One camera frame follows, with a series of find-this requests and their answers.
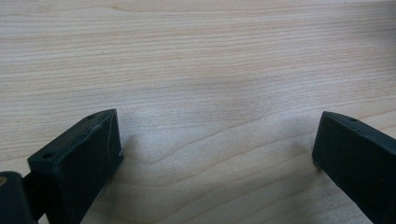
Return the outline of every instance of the black plastic part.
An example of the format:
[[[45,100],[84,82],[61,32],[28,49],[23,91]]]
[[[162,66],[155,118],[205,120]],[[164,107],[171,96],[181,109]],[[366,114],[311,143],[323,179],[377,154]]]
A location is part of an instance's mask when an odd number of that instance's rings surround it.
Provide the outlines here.
[[[88,116],[37,151],[32,174],[52,185],[50,223],[79,223],[123,159],[115,109]]]
[[[20,174],[0,173],[0,200],[0,223],[35,223]]]
[[[347,116],[324,112],[314,163],[374,223],[396,223],[396,140]]]

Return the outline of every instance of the light wood tabletop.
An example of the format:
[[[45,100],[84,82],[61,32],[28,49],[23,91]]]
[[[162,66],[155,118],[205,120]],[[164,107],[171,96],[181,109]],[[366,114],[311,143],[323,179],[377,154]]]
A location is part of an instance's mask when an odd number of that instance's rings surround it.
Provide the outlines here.
[[[311,152],[322,111],[396,137],[395,73],[394,1],[0,0],[0,171],[117,108],[82,223],[370,223]]]

